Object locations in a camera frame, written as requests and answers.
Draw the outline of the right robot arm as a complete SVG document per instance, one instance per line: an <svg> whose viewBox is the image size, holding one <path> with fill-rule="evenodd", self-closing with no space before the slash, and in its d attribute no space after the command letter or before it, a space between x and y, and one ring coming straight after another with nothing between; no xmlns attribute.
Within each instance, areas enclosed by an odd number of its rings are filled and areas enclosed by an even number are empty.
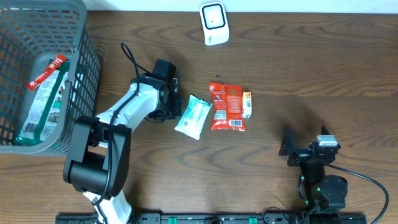
<svg viewBox="0 0 398 224"><path fill-rule="evenodd" d="M341 148L326 127L306 149L294 146L289 128L284 129L279 156L288 158L287 165L300 168L298 190L307 207L291 214L289 223L342 223L340 210L345 208L348 181L337 175L326 175L325 167L335 160Z"/></svg>

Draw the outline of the small orange white box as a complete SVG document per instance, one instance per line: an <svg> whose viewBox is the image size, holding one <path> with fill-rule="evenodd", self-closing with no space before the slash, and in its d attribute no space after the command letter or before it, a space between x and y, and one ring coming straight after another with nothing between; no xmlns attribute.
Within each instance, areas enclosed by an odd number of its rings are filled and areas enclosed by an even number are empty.
<svg viewBox="0 0 398 224"><path fill-rule="evenodd" d="M243 118L250 118L252 115L252 94L245 91L242 95L242 116Z"/></svg>

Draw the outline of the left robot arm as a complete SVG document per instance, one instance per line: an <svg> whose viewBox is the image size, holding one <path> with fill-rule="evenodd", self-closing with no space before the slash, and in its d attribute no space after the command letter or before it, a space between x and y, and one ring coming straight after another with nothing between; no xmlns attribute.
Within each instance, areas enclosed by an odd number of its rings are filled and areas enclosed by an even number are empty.
<svg viewBox="0 0 398 224"><path fill-rule="evenodd" d="M145 119L163 123L182 114L180 74L158 59L151 72L133 79L128 92L95 117L73 126L63 179L93 202L98 223L128 223L133 213L123 186L129 170L131 134Z"/></svg>

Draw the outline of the red snack bag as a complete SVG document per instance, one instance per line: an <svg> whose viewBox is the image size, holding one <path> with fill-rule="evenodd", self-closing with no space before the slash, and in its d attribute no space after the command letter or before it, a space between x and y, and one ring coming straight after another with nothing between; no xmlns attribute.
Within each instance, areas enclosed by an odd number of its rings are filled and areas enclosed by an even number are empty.
<svg viewBox="0 0 398 224"><path fill-rule="evenodd" d="M242 86L211 82L209 89L215 112L211 129L245 131Z"/></svg>

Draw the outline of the light green wipes pack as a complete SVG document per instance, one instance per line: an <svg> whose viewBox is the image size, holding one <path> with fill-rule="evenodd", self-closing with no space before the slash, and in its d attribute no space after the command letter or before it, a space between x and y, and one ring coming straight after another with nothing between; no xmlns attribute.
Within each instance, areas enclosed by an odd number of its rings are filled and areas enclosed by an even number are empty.
<svg viewBox="0 0 398 224"><path fill-rule="evenodd" d="M203 99L190 95L188 106L174 130L199 140L206 118L213 105Z"/></svg>

